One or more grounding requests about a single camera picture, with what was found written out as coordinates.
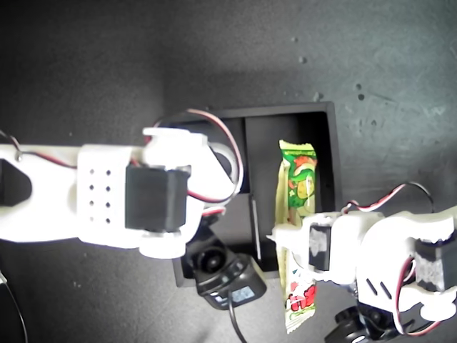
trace dark gray surface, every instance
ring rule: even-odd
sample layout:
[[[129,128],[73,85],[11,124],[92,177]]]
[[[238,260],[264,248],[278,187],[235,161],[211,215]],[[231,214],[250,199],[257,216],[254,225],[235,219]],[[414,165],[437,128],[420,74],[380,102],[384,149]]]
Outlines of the dark gray surface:
[[[456,17],[453,0],[2,3],[0,127],[24,143],[139,144],[164,112],[320,94],[336,107],[346,199],[414,179],[444,209],[457,203]],[[386,212],[427,210],[409,194]],[[171,262],[77,240],[0,242],[0,268],[31,343],[236,341],[227,313],[175,288]],[[352,304],[321,285],[316,316],[287,337],[268,285],[237,311],[249,342],[322,342]],[[454,342],[455,323],[411,342]]]

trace white wire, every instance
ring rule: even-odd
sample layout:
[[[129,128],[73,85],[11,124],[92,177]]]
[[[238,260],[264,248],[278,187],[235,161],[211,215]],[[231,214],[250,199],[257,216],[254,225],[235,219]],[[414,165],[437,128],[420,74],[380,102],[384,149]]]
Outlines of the white wire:
[[[412,262],[411,262],[412,266],[411,266],[411,270],[409,271],[409,274],[403,279],[403,282],[407,282],[414,274],[414,272],[416,271],[416,260],[414,259]]]

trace red wire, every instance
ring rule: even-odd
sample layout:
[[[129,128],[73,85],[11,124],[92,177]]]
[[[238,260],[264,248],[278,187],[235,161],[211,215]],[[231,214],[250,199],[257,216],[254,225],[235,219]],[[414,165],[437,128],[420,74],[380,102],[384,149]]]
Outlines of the red wire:
[[[395,310],[396,313],[394,315],[397,316],[398,322],[400,322],[400,309],[399,309],[399,303],[400,303],[400,292],[401,292],[401,287],[403,286],[403,280],[405,277],[406,270],[408,269],[408,266],[414,259],[412,257],[409,257],[403,266],[401,267],[401,273],[400,277],[398,278],[398,283],[397,283],[397,288],[396,288],[396,293],[395,293]],[[407,336],[412,336],[412,337],[418,337],[418,336],[423,336],[425,334],[428,334],[432,330],[434,330],[441,322],[434,322],[430,324],[427,328],[424,330],[418,331],[418,332],[405,332],[403,331],[403,334]]]
[[[203,212],[202,217],[211,216],[212,214],[224,213],[225,209],[214,209],[212,211]]]

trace white plastic part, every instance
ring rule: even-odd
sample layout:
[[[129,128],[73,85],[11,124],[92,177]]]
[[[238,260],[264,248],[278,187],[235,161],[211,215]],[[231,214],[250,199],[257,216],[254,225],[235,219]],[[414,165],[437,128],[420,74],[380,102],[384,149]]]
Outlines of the white plastic part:
[[[234,185],[209,149],[206,136],[180,129],[144,132],[153,139],[143,149],[106,145],[21,147],[78,165],[77,171],[32,155],[23,155],[17,162],[15,148],[0,145],[0,159],[27,175],[32,188],[24,202],[0,207],[0,239],[43,242],[79,237],[92,244],[138,247],[148,257],[182,256],[199,227],[205,204],[187,197],[186,223],[173,234],[126,228],[126,166],[132,156],[142,156],[141,162],[165,170],[190,167],[189,189],[206,197],[227,197]]]
[[[381,220],[378,212],[320,213],[306,217],[302,227],[289,224],[274,227],[270,236],[280,247],[290,249],[299,265],[309,270],[309,276],[318,281],[333,281],[337,284],[352,284],[356,281],[358,251],[365,233]],[[308,265],[310,226],[331,226],[330,264],[328,271],[315,271]]]
[[[80,148],[27,146],[76,165]],[[11,145],[0,145],[0,159],[24,173],[31,182],[31,195],[14,207],[0,207],[0,239],[13,242],[45,242],[68,239],[76,233],[76,170],[64,168],[37,156],[23,155],[17,162]]]
[[[394,298],[401,268],[413,253],[414,240],[446,240],[454,231],[456,218],[457,207],[453,207],[435,214],[400,212],[375,223],[365,235],[358,258],[358,300],[372,307],[394,312]],[[422,309],[421,313],[427,320],[452,317],[456,308],[450,304],[456,298],[456,290],[457,287],[453,287],[442,293],[427,292],[413,283],[402,288],[399,309],[404,312],[415,304],[422,303],[425,309]]]
[[[124,249],[141,245],[145,232],[125,227],[126,167],[133,147],[85,145],[78,156],[78,237]]]

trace black wire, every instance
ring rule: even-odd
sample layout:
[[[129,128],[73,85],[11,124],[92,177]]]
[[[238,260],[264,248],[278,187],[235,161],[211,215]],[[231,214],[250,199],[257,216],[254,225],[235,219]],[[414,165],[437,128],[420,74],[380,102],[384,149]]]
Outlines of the black wire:
[[[3,283],[3,284],[5,285],[6,289],[8,289],[9,295],[13,299],[14,306],[16,307],[17,314],[19,315],[19,319],[21,320],[22,329],[24,330],[24,342],[29,343],[29,336],[27,334],[26,323],[24,321],[24,318],[22,317],[22,313],[21,313],[21,310],[19,309],[19,305],[17,304],[16,298],[14,297],[13,292],[9,288],[8,284],[7,283]]]
[[[231,324],[233,325],[233,328],[235,329],[236,335],[240,339],[242,343],[248,343],[246,339],[244,338],[243,334],[241,333],[241,330],[238,326],[238,322],[236,321],[236,316],[235,316],[235,309],[233,308],[233,298],[231,294],[231,290],[228,291],[227,295],[227,302],[228,302],[228,312],[230,313],[230,320]]]

